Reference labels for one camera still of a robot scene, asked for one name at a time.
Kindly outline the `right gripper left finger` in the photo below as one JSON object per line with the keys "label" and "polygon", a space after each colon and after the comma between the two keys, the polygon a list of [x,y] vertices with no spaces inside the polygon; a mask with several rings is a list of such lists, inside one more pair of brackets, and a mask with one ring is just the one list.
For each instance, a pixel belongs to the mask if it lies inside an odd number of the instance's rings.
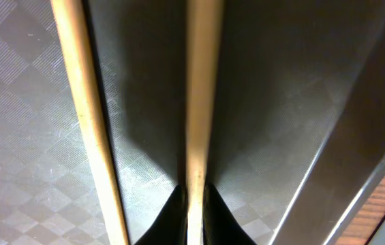
{"label": "right gripper left finger", "polygon": [[154,223],[136,245],[184,245],[187,231],[187,194],[177,185]]}

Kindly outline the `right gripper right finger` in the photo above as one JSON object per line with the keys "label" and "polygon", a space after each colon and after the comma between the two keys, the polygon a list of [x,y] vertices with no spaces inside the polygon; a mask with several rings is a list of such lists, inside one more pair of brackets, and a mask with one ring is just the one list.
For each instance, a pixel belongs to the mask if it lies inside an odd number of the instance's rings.
{"label": "right gripper right finger", "polygon": [[204,188],[203,234],[205,245],[255,245],[242,230],[216,187]]}

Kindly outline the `wooden chopstick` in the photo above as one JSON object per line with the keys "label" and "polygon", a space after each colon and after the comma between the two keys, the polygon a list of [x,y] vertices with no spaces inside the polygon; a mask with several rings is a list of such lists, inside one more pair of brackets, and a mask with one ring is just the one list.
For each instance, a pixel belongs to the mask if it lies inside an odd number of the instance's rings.
{"label": "wooden chopstick", "polygon": [[202,241],[203,199],[211,136],[222,0],[187,2],[187,245]]}
{"label": "wooden chopstick", "polygon": [[129,244],[82,1],[51,0],[74,106],[111,244]]}

